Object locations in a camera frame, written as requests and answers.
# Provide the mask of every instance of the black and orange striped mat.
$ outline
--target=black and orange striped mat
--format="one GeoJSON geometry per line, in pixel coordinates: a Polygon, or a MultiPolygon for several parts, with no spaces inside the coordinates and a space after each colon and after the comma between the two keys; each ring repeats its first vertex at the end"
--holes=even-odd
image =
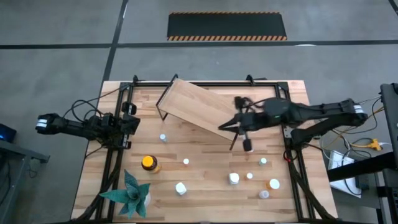
{"type": "Polygon", "coordinates": [[[173,12],[169,41],[287,40],[279,12],[173,12]]]}

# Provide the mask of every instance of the wooden table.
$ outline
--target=wooden table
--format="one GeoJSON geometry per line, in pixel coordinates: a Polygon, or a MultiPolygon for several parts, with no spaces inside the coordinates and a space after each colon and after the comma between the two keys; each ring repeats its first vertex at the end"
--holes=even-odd
{"type": "MultiPolygon", "coordinates": [[[[290,97],[297,103],[308,104],[307,92],[301,80],[287,81],[290,97]]],[[[119,87],[120,82],[105,82],[102,94],[119,87]]],[[[285,150],[280,127],[267,128],[251,133],[254,152],[246,154],[238,139],[232,151],[231,141],[193,124],[169,115],[162,121],[155,104],[164,87],[135,87],[132,102],[137,105],[136,116],[141,123],[136,135],[131,136],[132,148],[123,155],[122,171],[126,169],[140,184],[151,183],[152,200],[147,207],[147,218],[128,220],[118,215],[122,205],[116,204],[114,222],[294,222],[297,221],[292,186],[287,163],[282,158],[285,150]],[[167,144],[159,139],[167,135],[167,144]],[[141,168],[141,159],[151,154],[158,158],[162,170],[149,174],[141,168]],[[259,166],[260,158],[267,158],[265,166],[259,166]],[[188,158],[188,166],[183,159],[188,158]],[[241,181],[229,185],[228,174],[237,172],[241,181]],[[244,180],[252,172],[252,180],[244,180]],[[269,199],[259,199],[258,193],[265,189],[266,181],[278,179],[281,187],[270,191],[269,199]],[[187,193],[178,196],[175,184],[183,182],[187,193]]],[[[248,96],[254,101],[275,96],[270,87],[209,87],[206,88],[233,101],[234,96],[248,96]]],[[[102,112],[114,112],[117,92],[99,101],[102,112]]],[[[87,153],[99,148],[90,142],[87,153]]],[[[322,153],[311,147],[303,150],[310,188],[330,214],[337,217],[322,153]]],[[[86,159],[78,186],[72,218],[83,213],[98,193],[103,175],[106,149],[86,159]]],[[[119,178],[119,188],[124,186],[124,172],[119,178]]],[[[303,193],[300,198],[304,213],[307,213],[303,193]]]]}

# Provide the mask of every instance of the wooden board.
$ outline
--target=wooden board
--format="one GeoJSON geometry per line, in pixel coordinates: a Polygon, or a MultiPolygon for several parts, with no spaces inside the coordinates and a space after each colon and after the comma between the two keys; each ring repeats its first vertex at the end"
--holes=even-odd
{"type": "MultiPolygon", "coordinates": [[[[119,82],[105,82],[102,95],[117,89],[119,82]]],[[[308,104],[303,81],[289,81],[292,101],[308,104]]],[[[211,87],[213,93],[233,100],[234,96],[248,96],[254,101],[273,97],[271,87],[211,87]]],[[[132,101],[137,105],[137,117],[141,124],[135,136],[131,137],[132,148],[125,151],[122,169],[134,175],[140,184],[151,183],[152,200],[147,208],[147,218],[136,214],[128,220],[118,215],[122,205],[116,204],[114,222],[295,222],[297,216],[292,198],[287,163],[282,158],[284,142],[281,128],[262,129],[251,133],[254,152],[246,154],[242,141],[238,139],[232,151],[230,140],[199,128],[189,122],[169,115],[162,122],[155,104],[164,88],[135,88],[132,101]],[[166,134],[168,143],[160,141],[159,135],[166,134]],[[141,168],[144,155],[156,156],[162,165],[158,174],[148,174],[141,168]],[[258,160],[267,158],[265,166],[258,166],[258,160]],[[184,158],[190,160],[184,166],[184,158]],[[228,174],[237,172],[243,177],[252,172],[252,180],[241,180],[238,185],[228,183],[228,174]],[[271,191],[269,199],[261,200],[258,193],[265,189],[266,181],[276,178],[281,182],[279,190],[271,191]],[[184,196],[178,196],[174,187],[183,182],[187,187],[184,196]]],[[[114,112],[117,93],[102,98],[99,109],[114,112]]],[[[90,142],[88,152],[99,147],[90,142]]],[[[320,203],[337,217],[322,153],[311,147],[303,150],[310,187],[320,203]]],[[[106,150],[92,154],[84,163],[81,179],[73,207],[72,218],[83,213],[98,193],[101,184],[106,150]]],[[[119,188],[124,189],[124,172],[121,172],[119,188]]],[[[106,216],[108,201],[104,207],[106,216]]]]}
{"type": "Polygon", "coordinates": [[[159,109],[226,139],[234,139],[234,133],[218,129],[237,113],[229,97],[177,78],[159,103],[159,109]]]}

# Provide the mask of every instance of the concrete floor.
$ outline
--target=concrete floor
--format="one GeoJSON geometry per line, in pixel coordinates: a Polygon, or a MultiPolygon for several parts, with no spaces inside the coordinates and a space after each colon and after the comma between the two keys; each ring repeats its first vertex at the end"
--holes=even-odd
{"type": "MultiPolygon", "coordinates": [[[[121,3],[0,0],[0,45],[110,43],[121,3]]],[[[119,42],[164,42],[170,11],[207,10],[280,11],[289,40],[398,39],[398,17],[387,0],[130,0],[119,42]]],[[[70,218],[87,141],[39,135],[34,126],[39,114],[63,114],[75,100],[98,96],[108,54],[109,49],[0,50],[0,123],[18,131],[18,145],[51,155],[47,165],[35,165],[36,178],[26,179],[13,223],[70,218]]],[[[118,49],[110,80],[169,80],[174,73],[186,80],[242,80],[247,74],[300,79],[316,104],[376,96],[380,84],[397,82],[397,58],[398,45],[118,49]]],[[[376,130],[349,139],[388,142],[384,115],[377,118],[376,130]]],[[[372,126],[369,121],[362,129],[372,126]]],[[[332,137],[327,134],[325,141],[332,137]]],[[[340,218],[377,222],[373,209],[335,201],[340,218]]]]}

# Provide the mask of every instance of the green leaf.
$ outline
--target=green leaf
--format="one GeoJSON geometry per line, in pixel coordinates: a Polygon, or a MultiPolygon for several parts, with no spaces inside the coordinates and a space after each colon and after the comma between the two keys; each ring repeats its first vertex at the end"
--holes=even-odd
{"type": "Polygon", "coordinates": [[[128,203],[130,200],[127,190],[111,190],[109,192],[101,193],[100,196],[120,203],[128,203]]]}
{"type": "Polygon", "coordinates": [[[129,204],[128,204],[128,203],[125,203],[124,206],[123,206],[123,208],[120,209],[119,215],[124,215],[124,214],[126,214],[127,212],[129,212],[129,204]]]}
{"type": "Polygon", "coordinates": [[[129,213],[128,216],[129,218],[132,217],[132,214],[134,214],[134,212],[136,211],[137,205],[139,204],[140,200],[134,200],[134,201],[130,201],[128,203],[128,207],[129,207],[129,213]]]}
{"type": "Polygon", "coordinates": [[[141,198],[141,200],[145,200],[145,197],[149,192],[149,186],[150,184],[142,184],[138,186],[139,197],[141,198]]]}
{"type": "Polygon", "coordinates": [[[138,188],[138,182],[135,177],[133,177],[127,170],[124,170],[124,183],[129,184],[135,188],[138,188]]]}
{"type": "Polygon", "coordinates": [[[135,187],[131,186],[129,183],[126,183],[127,187],[127,194],[131,198],[131,200],[137,200],[138,199],[138,189],[135,187]]]}
{"type": "Polygon", "coordinates": [[[140,200],[140,202],[137,205],[136,208],[136,212],[138,213],[138,215],[140,215],[141,217],[146,217],[147,216],[147,209],[145,207],[145,203],[144,200],[140,200]]]}

